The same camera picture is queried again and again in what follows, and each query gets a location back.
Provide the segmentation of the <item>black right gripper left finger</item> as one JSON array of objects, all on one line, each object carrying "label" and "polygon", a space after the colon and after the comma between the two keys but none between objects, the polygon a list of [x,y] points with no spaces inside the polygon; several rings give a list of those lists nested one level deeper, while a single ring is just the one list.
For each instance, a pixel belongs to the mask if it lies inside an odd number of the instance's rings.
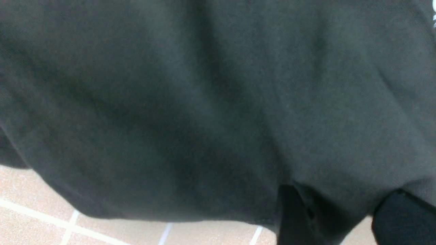
[{"label": "black right gripper left finger", "polygon": [[294,186],[282,185],[278,191],[278,245],[316,245],[308,211]]}]

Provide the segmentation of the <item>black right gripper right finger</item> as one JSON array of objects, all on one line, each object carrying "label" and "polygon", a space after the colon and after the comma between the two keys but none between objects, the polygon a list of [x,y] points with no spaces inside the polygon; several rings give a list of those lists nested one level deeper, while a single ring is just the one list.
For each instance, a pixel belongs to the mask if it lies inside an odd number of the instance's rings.
[{"label": "black right gripper right finger", "polygon": [[408,192],[395,191],[375,209],[372,231],[378,245],[434,245],[435,207]]}]

